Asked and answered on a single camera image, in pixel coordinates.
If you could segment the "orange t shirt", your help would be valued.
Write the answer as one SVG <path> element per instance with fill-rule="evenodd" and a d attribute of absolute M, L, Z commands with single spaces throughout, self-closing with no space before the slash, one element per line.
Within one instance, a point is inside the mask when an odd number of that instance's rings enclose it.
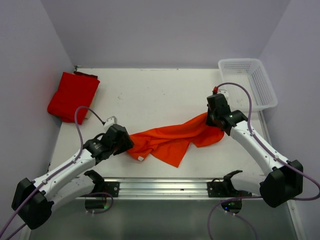
<path fill-rule="evenodd" d="M 126 152 L 137 161 L 144 161 L 149 155 L 173 167 L 179 167 L 190 144 L 198 148 L 218 143 L 224 132 L 206 124 L 207 113 L 189 121 L 163 126 L 130 135 L 133 148 Z"/>

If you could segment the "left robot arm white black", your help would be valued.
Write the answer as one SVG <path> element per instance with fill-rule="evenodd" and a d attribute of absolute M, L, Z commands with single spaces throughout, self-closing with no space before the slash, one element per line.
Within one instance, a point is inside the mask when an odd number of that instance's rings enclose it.
<path fill-rule="evenodd" d="M 110 156 L 133 148 L 125 127 L 116 123 L 105 133 L 85 142 L 66 162 L 34 180 L 22 179 L 16 187 L 12 209 L 32 230 L 39 228 L 62 205 L 80 196 L 103 193 L 103 178 L 92 168 Z"/>

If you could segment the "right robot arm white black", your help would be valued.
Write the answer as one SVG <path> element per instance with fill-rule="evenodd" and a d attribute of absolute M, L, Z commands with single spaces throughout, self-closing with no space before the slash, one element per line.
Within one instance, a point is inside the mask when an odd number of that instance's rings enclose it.
<path fill-rule="evenodd" d="M 249 119 L 240 111 L 231 111 L 221 93 L 207 97 L 206 124 L 217 127 L 237 141 L 255 160 L 263 175 L 256 178 L 235 170 L 223 177 L 222 189 L 227 196 L 239 191 L 260 195 L 272 208 L 300 195 L 303 191 L 303 166 L 277 153 L 253 130 Z"/>

